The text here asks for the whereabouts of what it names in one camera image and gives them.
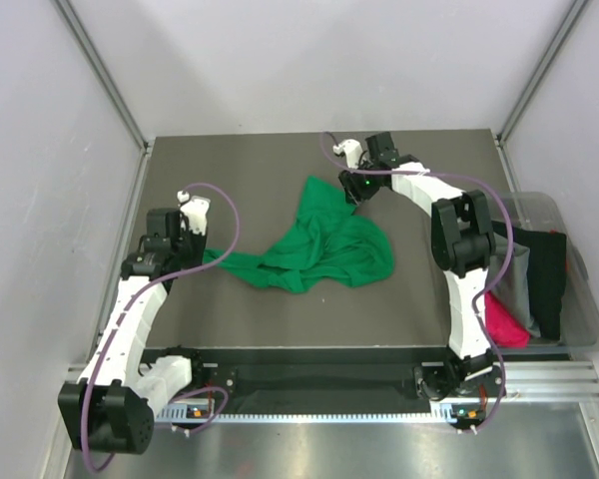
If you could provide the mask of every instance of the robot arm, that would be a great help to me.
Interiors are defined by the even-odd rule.
[[[95,381],[89,405],[89,445],[94,451],[143,453],[149,445],[155,418],[193,379],[191,359],[181,355],[159,358],[145,375],[139,366],[153,320],[173,281],[147,289],[120,321],[125,306],[151,281],[200,265],[207,240],[210,201],[178,193],[178,209],[151,210],[147,233],[138,251],[123,261],[116,302],[93,357],[77,383],[65,384],[58,404],[75,449],[80,449],[80,415],[87,382],[96,361],[106,359]]]
[[[431,217],[432,255],[448,283],[451,330],[444,385],[429,378],[424,380],[424,387],[427,386],[430,397],[444,396],[449,388],[492,370],[490,344],[476,315],[483,317],[483,297],[477,301],[476,312],[472,305],[485,287],[489,259],[495,248],[486,197],[480,191],[467,193],[427,176],[428,170],[417,158],[399,155],[390,133],[369,137],[366,143],[369,159],[363,157],[362,147],[355,140],[333,147],[336,155],[346,157],[350,168],[361,170],[339,174],[346,200],[359,205],[381,187],[387,187],[409,198]],[[382,175],[373,171],[395,173]]]

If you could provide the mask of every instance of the work surface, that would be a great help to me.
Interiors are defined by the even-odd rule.
[[[79,453],[65,477],[91,477]],[[218,424],[190,439],[159,431],[143,456],[115,457],[101,477],[595,479],[599,469],[577,404],[505,404],[476,437],[445,424]]]
[[[366,134],[337,134],[340,139]],[[473,175],[508,189],[491,133],[396,132],[399,151],[436,172]],[[150,208],[176,204],[176,191],[197,182],[225,190],[240,211],[237,250],[265,252],[289,229],[309,175],[338,186],[339,170],[319,149],[318,134],[173,137],[156,141],[132,244]],[[469,184],[456,184],[472,189]],[[214,192],[208,247],[226,247],[233,214]],[[447,341],[450,314],[443,275],[429,252],[428,217],[409,200],[380,191],[358,209],[384,230],[395,271],[384,281],[347,288],[332,280],[306,294],[255,289],[214,268],[179,279],[160,310],[150,346],[430,346]]]

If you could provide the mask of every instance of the transparent plastic container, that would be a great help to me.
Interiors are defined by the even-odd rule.
[[[568,231],[555,202],[542,193],[508,193],[501,198],[512,223],[524,230],[537,232]],[[493,220],[503,221],[501,211],[493,200],[489,201]],[[561,340],[531,339],[528,347],[505,349],[507,354],[555,354],[599,350],[599,311],[588,285],[586,265],[577,247],[568,236],[568,274],[566,291],[561,304]]]

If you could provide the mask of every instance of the white wall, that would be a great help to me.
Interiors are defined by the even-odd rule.
[[[521,187],[557,201],[599,306],[599,0],[590,2],[509,149]],[[594,360],[599,372],[599,353]]]
[[[73,0],[146,136],[498,130],[570,0]]]
[[[138,159],[52,3],[0,2],[0,478],[40,471]]]

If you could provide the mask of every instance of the pink cloth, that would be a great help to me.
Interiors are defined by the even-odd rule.
[[[526,347],[530,333],[501,305],[490,292],[484,298],[486,303],[486,329],[492,340],[503,347]]]

